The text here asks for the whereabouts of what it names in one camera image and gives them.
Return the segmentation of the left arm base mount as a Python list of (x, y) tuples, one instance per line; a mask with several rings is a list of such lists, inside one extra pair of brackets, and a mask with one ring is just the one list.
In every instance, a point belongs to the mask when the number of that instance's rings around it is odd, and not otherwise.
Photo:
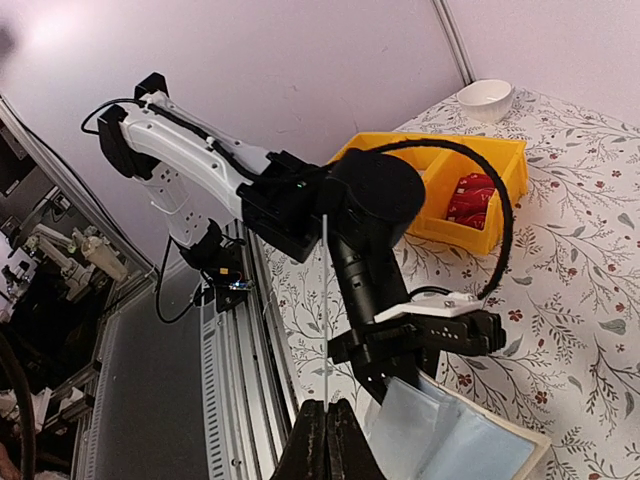
[(203, 240), (193, 248), (195, 269), (213, 288), (217, 313), (240, 306), (254, 287), (254, 282), (245, 274), (242, 257), (245, 246), (243, 239), (224, 244)]

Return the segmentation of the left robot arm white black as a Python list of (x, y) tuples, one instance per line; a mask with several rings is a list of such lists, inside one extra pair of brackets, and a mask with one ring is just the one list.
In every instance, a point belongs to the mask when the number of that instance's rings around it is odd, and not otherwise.
[(247, 144), (179, 108), (152, 73), (130, 98), (107, 101), (82, 121), (85, 134), (122, 176), (143, 185), (165, 217), (183, 258), (208, 266), (212, 250), (174, 211), (188, 211), (186, 178), (270, 246), (303, 262), (322, 244), (332, 262), (349, 327), (327, 345), (330, 359), (382, 401), (390, 378), (416, 385), (423, 360), (409, 315), (389, 326), (383, 311), (409, 301), (394, 246), (426, 200), (419, 174), (385, 153), (349, 149), (319, 166), (287, 151)]

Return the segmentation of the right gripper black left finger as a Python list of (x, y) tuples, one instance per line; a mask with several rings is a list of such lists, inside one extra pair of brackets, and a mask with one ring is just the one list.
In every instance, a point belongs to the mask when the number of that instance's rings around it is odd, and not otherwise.
[(303, 402), (280, 460), (274, 480), (324, 479), (325, 408), (320, 400)]

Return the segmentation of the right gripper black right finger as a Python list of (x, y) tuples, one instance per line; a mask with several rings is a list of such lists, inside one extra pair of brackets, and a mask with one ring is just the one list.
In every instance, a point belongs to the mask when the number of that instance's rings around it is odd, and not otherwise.
[(329, 405), (326, 427), (326, 479), (386, 479), (346, 399)]

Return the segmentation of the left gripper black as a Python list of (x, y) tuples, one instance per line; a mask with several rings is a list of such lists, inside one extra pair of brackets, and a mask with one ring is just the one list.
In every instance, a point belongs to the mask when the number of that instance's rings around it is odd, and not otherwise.
[(363, 324), (334, 337), (328, 342), (328, 356), (335, 365), (349, 363), (360, 385), (382, 403), (390, 378), (414, 387), (421, 372), (434, 379), (440, 350), (421, 321), (395, 319)]

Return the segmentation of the beige card holder wallet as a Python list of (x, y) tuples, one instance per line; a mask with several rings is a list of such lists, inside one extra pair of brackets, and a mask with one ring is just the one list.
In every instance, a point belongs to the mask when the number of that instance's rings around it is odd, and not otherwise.
[(425, 374), (416, 387), (396, 378), (387, 387), (363, 430), (388, 479), (528, 479), (550, 447)]

